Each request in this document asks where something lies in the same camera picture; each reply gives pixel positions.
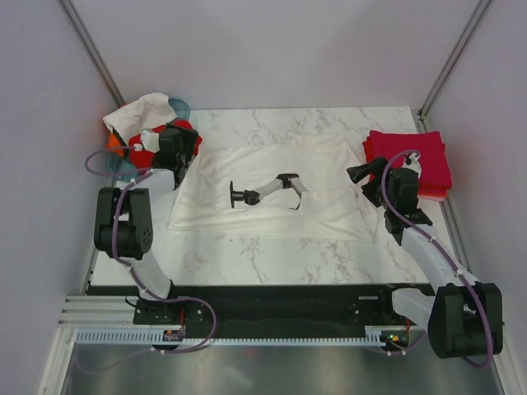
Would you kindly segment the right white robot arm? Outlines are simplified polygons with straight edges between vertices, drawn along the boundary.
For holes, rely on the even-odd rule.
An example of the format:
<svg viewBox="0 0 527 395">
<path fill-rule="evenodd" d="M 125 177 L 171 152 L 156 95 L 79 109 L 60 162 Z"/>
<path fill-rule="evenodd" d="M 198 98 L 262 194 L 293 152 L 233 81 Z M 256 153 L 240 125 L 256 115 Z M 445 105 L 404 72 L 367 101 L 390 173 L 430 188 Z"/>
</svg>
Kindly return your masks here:
<svg viewBox="0 0 527 395">
<path fill-rule="evenodd" d="M 418 264 L 434 294 L 397 289 L 377 303 L 378 316 L 389 324 L 403 317 L 417 324 L 442 359 L 483 356 L 488 365 L 503 348 L 501 291 L 493 283 L 481 282 L 446 250 L 419 207 L 419 153 L 406 150 L 399 157 L 403 158 L 399 168 L 380 156 L 348 168 L 347 174 L 354 184 L 368 180 L 361 187 L 363 195 L 384 208 L 388 233 Z"/>
</svg>

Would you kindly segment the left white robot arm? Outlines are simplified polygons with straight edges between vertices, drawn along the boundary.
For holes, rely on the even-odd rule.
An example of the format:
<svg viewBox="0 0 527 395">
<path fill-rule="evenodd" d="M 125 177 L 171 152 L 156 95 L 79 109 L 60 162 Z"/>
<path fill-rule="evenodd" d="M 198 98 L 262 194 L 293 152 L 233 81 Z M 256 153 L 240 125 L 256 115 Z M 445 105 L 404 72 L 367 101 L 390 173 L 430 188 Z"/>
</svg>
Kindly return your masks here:
<svg viewBox="0 0 527 395">
<path fill-rule="evenodd" d="M 126 173 L 131 179 L 123 188 L 98 192 L 94 245 L 126 269 L 143 299 L 154 301 L 152 314 L 162 323 L 177 320 L 181 305 L 170 297 L 173 282 L 152 252 L 152 204 L 182 184 L 202 141 L 189 122 L 178 121 L 160 132 L 143 130 L 130 146 L 106 148 L 125 154 L 146 152 L 149 161 Z"/>
</svg>

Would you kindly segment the white robot print t shirt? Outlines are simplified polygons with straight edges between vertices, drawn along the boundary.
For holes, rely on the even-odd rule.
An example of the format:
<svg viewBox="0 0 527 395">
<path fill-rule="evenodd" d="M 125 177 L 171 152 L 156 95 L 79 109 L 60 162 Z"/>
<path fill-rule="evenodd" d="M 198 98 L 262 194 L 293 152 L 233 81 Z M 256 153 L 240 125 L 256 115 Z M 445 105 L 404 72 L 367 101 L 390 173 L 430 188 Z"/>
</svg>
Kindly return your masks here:
<svg viewBox="0 0 527 395">
<path fill-rule="evenodd" d="M 339 135 L 202 151 L 180 185 L 169 227 L 370 244 L 373 232 L 347 175 L 358 163 Z"/>
</svg>

